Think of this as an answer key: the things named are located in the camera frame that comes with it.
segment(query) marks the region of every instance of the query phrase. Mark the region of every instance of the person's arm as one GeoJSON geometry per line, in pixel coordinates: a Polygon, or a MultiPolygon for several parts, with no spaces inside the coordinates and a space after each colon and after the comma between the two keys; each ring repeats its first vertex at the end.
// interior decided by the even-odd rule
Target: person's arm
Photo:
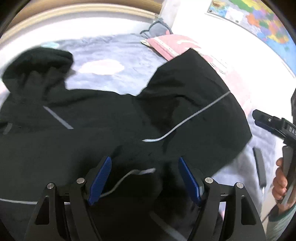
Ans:
{"type": "MultiPolygon", "coordinates": [[[[283,199],[283,196],[287,192],[288,181],[282,171],[283,159],[277,160],[276,165],[279,168],[276,170],[276,177],[273,180],[272,195],[276,200],[283,199]]],[[[269,222],[267,224],[266,238],[267,241],[276,241],[284,232],[288,224],[290,223],[292,217],[296,211],[296,188],[294,188],[287,205],[277,204],[275,208],[272,209],[271,215],[269,216],[269,222]]]]}

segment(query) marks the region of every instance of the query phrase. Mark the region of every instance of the pink pillow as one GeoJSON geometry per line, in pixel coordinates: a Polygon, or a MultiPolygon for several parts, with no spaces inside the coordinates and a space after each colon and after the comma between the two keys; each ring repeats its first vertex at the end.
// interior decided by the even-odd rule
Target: pink pillow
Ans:
{"type": "Polygon", "coordinates": [[[248,116],[252,109],[251,94],[241,76],[223,60],[214,57],[205,48],[201,48],[196,41],[186,36],[170,34],[142,40],[142,43],[154,48],[168,61],[189,48],[197,51],[220,75],[248,116]]]}

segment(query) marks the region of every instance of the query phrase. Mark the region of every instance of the teal spot on bedding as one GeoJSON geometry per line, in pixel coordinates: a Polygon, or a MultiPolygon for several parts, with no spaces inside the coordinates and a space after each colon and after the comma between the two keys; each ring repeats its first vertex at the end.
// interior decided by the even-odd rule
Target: teal spot on bedding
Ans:
{"type": "Polygon", "coordinates": [[[48,42],[48,43],[42,44],[41,46],[45,48],[57,49],[59,47],[59,44],[55,42],[48,42]]]}

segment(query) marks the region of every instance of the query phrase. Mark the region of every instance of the gray reflective stripe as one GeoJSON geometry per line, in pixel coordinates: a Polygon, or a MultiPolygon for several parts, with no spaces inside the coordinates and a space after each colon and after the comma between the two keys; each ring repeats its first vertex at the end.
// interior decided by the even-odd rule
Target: gray reflective stripe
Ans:
{"type": "Polygon", "coordinates": [[[3,135],[6,135],[12,128],[12,123],[8,123],[5,130],[3,131],[3,135]]]}
{"type": "Polygon", "coordinates": [[[198,112],[195,112],[193,115],[189,116],[188,118],[186,118],[185,120],[183,120],[182,122],[180,122],[178,125],[176,125],[173,129],[171,129],[167,134],[165,134],[164,136],[157,138],[157,139],[145,139],[142,140],[144,142],[156,142],[156,141],[160,141],[164,138],[166,138],[169,134],[171,134],[174,130],[176,130],[179,126],[183,125],[186,121],[190,120],[191,118],[197,116],[198,114],[200,114],[201,112],[203,112],[204,110],[210,108],[212,105],[216,104],[218,101],[220,101],[221,99],[223,99],[225,96],[227,96],[228,94],[230,94],[231,92],[228,91],[227,93],[225,93],[224,95],[220,96],[218,99],[214,100],[212,103],[208,104],[206,107],[202,108],[201,110],[199,110],[198,112]]]}
{"type": "MultiPolygon", "coordinates": [[[[117,188],[118,186],[122,183],[122,181],[127,178],[129,175],[145,175],[145,174],[151,174],[151,173],[154,173],[155,172],[155,168],[150,168],[150,169],[147,169],[147,170],[131,170],[129,171],[126,175],[124,175],[123,178],[121,178],[116,184],[115,186],[108,192],[106,193],[103,193],[101,197],[105,197],[105,196],[108,196],[109,194],[113,193],[117,188]]],[[[18,201],[18,200],[10,200],[10,199],[4,199],[4,198],[0,198],[0,201],[2,202],[10,202],[10,203],[18,203],[18,204],[26,204],[26,205],[36,205],[37,202],[31,202],[31,201],[18,201]]]]}
{"type": "Polygon", "coordinates": [[[172,238],[174,238],[177,241],[187,241],[187,238],[185,238],[182,234],[180,234],[177,230],[172,228],[170,225],[168,225],[164,220],[162,220],[155,212],[149,213],[150,218],[168,235],[170,235],[172,238]]]}
{"type": "Polygon", "coordinates": [[[61,117],[59,117],[55,112],[53,112],[47,106],[44,106],[43,108],[46,109],[54,118],[56,118],[64,127],[66,127],[67,129],[74,129],[72,126],[70,126],[66,121],[64,121],[61,117]]]}

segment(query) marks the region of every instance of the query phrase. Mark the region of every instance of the map poster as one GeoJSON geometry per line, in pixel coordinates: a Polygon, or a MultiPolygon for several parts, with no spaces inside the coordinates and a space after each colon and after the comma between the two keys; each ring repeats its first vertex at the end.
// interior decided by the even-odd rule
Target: map poster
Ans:
{"type": "Polygon", "coordinates": [[[296,75],[296,45],[281,21],[260,0],[212,0],[208,13],[248,30],[277,53],[296,75]]]}

